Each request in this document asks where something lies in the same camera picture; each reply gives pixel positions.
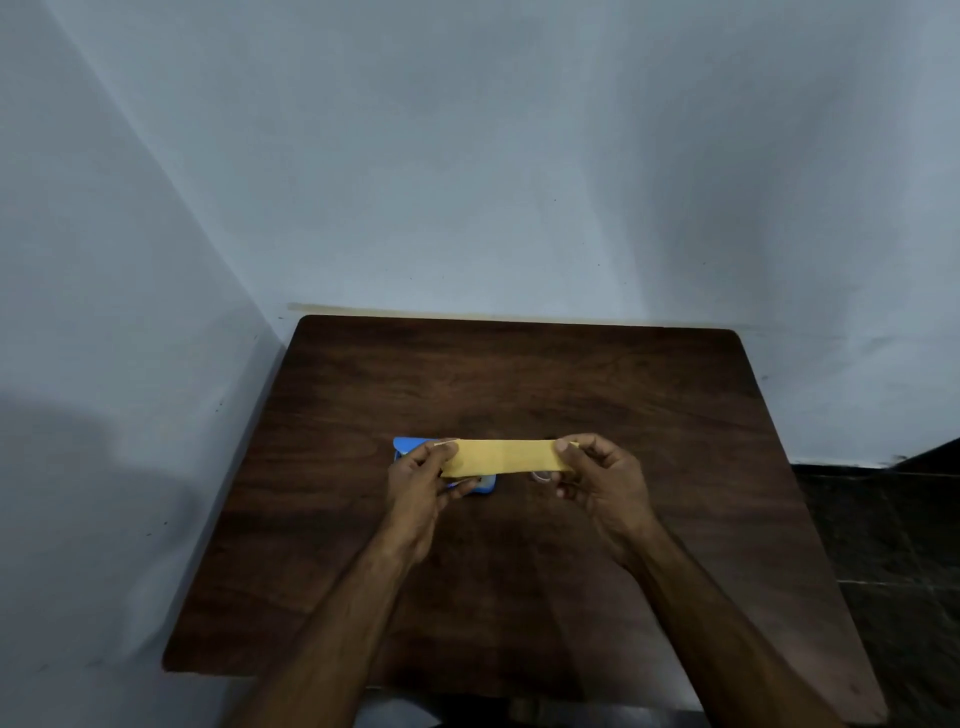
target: wooden table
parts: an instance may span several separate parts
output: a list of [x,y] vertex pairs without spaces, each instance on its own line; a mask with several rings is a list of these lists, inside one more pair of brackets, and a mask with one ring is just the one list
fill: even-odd
[[[885,708],[730,331],[308,316],[167,645],[252,675],[382,513],[396,435],[598,431],[639,455],[663,519],[846,720]],[[697,709],[640,589],[552,489],[455,503],[403,590],[374,684]]]

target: forearm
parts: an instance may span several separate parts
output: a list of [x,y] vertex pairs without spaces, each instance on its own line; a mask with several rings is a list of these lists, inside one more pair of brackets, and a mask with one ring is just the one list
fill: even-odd
[[712,725],[843,725],[659,521],[651,517],[627,552]]
[[350,726],[411,564],[381,527],[227,726]]

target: blue object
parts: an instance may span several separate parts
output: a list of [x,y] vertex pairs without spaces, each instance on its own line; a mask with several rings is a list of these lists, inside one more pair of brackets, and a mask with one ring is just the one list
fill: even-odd
[[[436,437],[395,437],[394,438],[394,460],[398,457],[401,457],[407,454],[410,450],[418,448],[423,443],[428,443],[431,440],[436,440]],[[447,487],[452,488],[456,483],[450,483]],[[493,486],[496,485],[496,475],[484,475],[480,478],[480,484],[474,488],[470,494],[475,493],[487,494],[491,493]]]

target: black tile floor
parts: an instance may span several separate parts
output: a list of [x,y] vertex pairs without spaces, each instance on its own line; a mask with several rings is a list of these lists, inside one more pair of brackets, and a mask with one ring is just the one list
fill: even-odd
[[960,476],[797,477],[888,725],[960,728]]

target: yellow paper strip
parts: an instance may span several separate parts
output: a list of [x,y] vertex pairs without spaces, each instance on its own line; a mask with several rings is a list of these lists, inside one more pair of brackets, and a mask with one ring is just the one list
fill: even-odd
[[568,471],[553,440],[457,440],[457,454],[444,466],[444,477]]

